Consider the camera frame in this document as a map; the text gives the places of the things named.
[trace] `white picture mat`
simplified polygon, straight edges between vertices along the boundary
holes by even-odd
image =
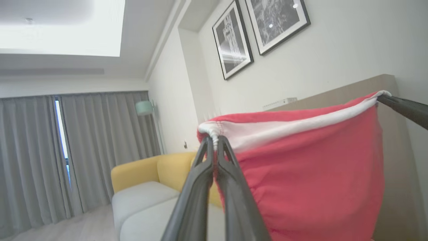
[[[259,25],[257,24],[256,15],[254,14],[254,9],[251,4],[251,0],[246,0],[246,2],[249,10],[248,12],[251,18],[251,23],[253,24],[254,35],[256,36],[257,45],[259,46],[260,54],[265,53],[268,49],[272,48],[275,44],[286,38],[288,35],[292,34],[294,31],[297,31],[300,27],[302,27],[308,22],[305,16],[305,12],[303,11],[302,3],[300,2],[300,0],[294,0],[294,3],[297,4],[296,10],[297,14],[299,15],[299,21],[293,26],[291,26],[289,29],[287,29],[285,32],[271,40],[265,46],[263,46],[262,37],[260,36],[259,32]]]
[[[232,69],[231,71],[229,71],[229,73],[226,73],[226,68],[224,66],[224,60],[223,60],[223,57],[222,57],[222,54],[221,54],[220,43],[218,41],[217,27],[223,21],[223,19],[225,18],[225,16],[228,15],[231,12],[232,9],[235,11],[235,14],[236,14],[236,20],[238,22],[239,32],[241,33],[242,43],[244,44],[244,50],[245,50],[245,57],[246,57],[246,59],[245,59],[245,61],[243,61],[242,63],[240,63],[238,66],[236,66],[234,69]],[[220,62],[221,62],[221,68],[222,68],[222,71],[223,71],[225,79],[228,78],[228,77],[230,77],[231,75],[235,74],[237,71],[239,71],[240,69],[244,68],[248,63],[251,62],[250,53],[249,53],[248,47],[247,47],[248,43],[247,43],[247,40],[245,39],[245,34],[244,34],[244,30],[242,28],[241,20],[242,20],[242,16],[239,14],[238,7],[236,6],[236,2],[233,1],[233,3],[229,6],[229,8],[227,8],[227,10],[223,13],[223,15],[221,15],[219,21],[217,21],[217,23],[213,27],[214,37],[215,37],[216,45],[217,45],[217,51],[219,53]]]

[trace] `red cloth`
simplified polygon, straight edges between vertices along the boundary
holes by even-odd
[[[235,155],[272,240],[371,239],[384,189],[376,106],[335,124],[251,142],[248,149],[239,145],[240,136],[254,129],[261,129],[255,131],[255,139],[268,133],[260,126],[252,129],[251,123],[278,122],[272,130],[308,118],[316,123],[319,117],[351,110],[373,95],[328,108],[232,114],[209,121],[219,126],[218,134],[228,137],[232,148],[237,146]],[[247,124],[246,129],[236,124]],[[206,135],[201,132],[200,128],[199,140]]]

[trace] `sofa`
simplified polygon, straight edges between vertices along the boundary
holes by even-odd
[[[195,156],[195,152],[161,155],[112,169],[119,241],[162,238]],[[207,240],[225,240],[225,217],[215,183],[209,194]]]

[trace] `floor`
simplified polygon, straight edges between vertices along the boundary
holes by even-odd
[[[0,241],[117,241],[111,205]]]

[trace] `gray curtain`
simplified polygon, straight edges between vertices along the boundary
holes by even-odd
[[[59,98],[68,141],[72,189],[81,211],[109,204],[116,165],[160,154],[151,115],[137,116],[147,92],[94,93]]]
[[[54,99],[0,99],[0,238],[70,218],[68,188]]]

